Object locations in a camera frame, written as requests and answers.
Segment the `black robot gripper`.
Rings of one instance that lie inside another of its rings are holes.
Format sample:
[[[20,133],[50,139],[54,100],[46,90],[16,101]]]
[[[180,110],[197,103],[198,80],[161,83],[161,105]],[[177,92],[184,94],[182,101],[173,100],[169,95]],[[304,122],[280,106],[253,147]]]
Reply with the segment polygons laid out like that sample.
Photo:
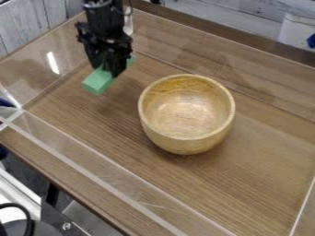
[[[121,2],[82,2],[85,21],[74,24],[77,41],[84,44],[86,58],[93,68],[117,77],[132,58],[132,38],[122,30],[124,6]]]

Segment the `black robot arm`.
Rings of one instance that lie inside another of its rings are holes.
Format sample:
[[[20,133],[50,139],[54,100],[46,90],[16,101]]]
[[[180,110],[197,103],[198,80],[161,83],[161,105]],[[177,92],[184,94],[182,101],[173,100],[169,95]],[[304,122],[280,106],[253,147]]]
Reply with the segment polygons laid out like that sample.
[[[132,58],[132,37],[124,31],[122,0],[82,0],[85,21],[77,21],[77,41],[84,45],[88,61],[112,77],[126,69]]]

